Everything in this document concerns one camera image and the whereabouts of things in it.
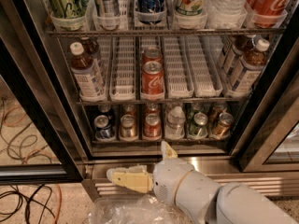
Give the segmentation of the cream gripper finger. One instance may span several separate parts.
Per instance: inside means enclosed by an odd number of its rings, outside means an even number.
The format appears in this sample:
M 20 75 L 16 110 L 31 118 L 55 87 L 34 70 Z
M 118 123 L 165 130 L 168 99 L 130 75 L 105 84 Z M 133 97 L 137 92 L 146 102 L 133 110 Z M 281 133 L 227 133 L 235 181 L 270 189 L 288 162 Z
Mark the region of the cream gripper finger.
M 152 174 L 147 171 L 146 165 L 118 167 L 107 170 L 107 179 L 120 187 L 148 193 L 153 189 Z
M 178 156 L 177 152 L 173 148 L 171 148 L 171 146 L 166 141 L 161 142 L 161 151 L 164 160 L 175 159 Z

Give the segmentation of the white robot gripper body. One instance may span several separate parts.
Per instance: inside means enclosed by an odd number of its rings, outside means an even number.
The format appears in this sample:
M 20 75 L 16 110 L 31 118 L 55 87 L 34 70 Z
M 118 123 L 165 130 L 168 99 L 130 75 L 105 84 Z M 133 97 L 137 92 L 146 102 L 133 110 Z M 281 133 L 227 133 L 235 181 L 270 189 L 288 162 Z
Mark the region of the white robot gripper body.
M 166 159 L 154 167 L 153 191 L 157 199 L 179 208 L 194 224 L 217 224 L 216 196 L 220 187 L 182 159 Z

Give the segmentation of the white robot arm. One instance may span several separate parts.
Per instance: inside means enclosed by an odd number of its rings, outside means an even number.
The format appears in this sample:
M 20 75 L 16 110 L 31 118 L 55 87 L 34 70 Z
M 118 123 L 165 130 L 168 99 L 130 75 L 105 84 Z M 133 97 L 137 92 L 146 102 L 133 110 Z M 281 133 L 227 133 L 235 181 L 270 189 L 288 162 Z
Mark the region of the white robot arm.
M 231 182 L 220 185 L 180 159 L 165 141 L 163 159 L 152 173 L 145 165 L 107 170 L 107 179 L 156 198 L 181 210 L 193 224 L 298 224 L 290 215 L 249 186 Z

